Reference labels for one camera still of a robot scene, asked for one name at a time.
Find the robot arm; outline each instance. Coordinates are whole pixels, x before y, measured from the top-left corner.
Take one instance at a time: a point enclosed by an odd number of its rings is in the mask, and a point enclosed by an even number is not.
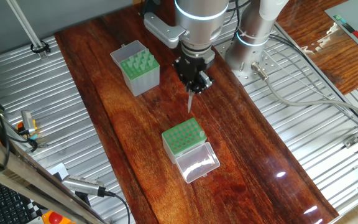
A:
[[[155,14],[145,14],[146,28],[164,44],[174,49],[181,43],[181,57],[173,63],[186,91],[202,93],[213,79],[205,70],[213,64],[212,43],[221,33],[224,13],[229,0],[174,0],[176,26],[166,25]],[[288,0],[250,0],[241,16],[237,38],[226,53],[226,62],[232,69],[242,71],[260,54],[274,22]]]
[[[228,4],[229,0],[175,0],[175,27],[151,12],[144,15],[146,28],[165,45],[174,49],[180,42],[182,54],[173,64],[190,94],[212,85],[205,70],[213,64],[211,46],[221,33]]]

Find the transparent box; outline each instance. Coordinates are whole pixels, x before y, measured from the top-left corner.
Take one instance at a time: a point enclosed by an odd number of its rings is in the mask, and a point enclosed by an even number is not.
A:
[[[160,84],[160,64],[138,40],[110,54],[134,96]]]
[[[204,131],[194,118],[162,133],[165,152],[189,184],[220,166]]]

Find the metal rod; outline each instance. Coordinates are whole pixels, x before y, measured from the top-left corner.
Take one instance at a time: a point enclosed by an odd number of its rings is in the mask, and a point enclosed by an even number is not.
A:
[[[16,15],[17,20],[22,25],[25,33],[29,36],[29,39],[32,42],[32,44],[34,45],[34,47],[36,49],[41,49],[42,47],[44,47],[42,45],[40,39],[35,34],[34,30],[31,28],[31,25],[29,24],[27,18],[25,17],[22,9],[20,8],[20,6],[16,2],[16,0],[6,0],[6,1],[7,1],[8,5],[11,7],[13,13]],[[39,55],[42,60],[48,58],[48,55],[45,51],[39,53]]]
[[[56,211],[75,223],[104,223],[103,219],[81,201],[44,168],[40,167],[20,148],[15,148],[18,157],[9,153],[9,162],[0,172],[0,183]],[[6,149],[0,145],[0,164],[3,164]]]

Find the white wall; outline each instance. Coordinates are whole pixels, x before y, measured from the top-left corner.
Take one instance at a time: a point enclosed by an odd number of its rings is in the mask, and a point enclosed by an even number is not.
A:
[[[17,0],[40,38],[88,19],[130,6],[132,0]],[[0,53],[30,45],[6,0],[0,0]]]

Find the gray cable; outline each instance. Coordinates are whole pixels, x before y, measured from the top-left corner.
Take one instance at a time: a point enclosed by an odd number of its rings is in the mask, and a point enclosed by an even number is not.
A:
[[[311,105],[321,105],[321,104],[332,104],[332,105],[339,105],[339,106],[344,106],[346,108],[354,109],[355,111],[358,112],[357,107],[355,107],[353,105],[350,105],[348,103],[344,103],[344,102],[336,101],[336,100],[318,100],[318,101],[309,101],[309,102],[300,102],[300,103],[288,101],[288,100],[282,98],[274,90],[274,88],[273,88],[272,84],[270,83],[269,79],[266,79],[265,83],[268,86],[268,88],[270,89],[270,91],[273,93],[273,95],[275,95],[275,97],[277,97],[277,99],[279,99],[282,103],[285,103],[285,104],[290,105],[290,106],[311,106]]]

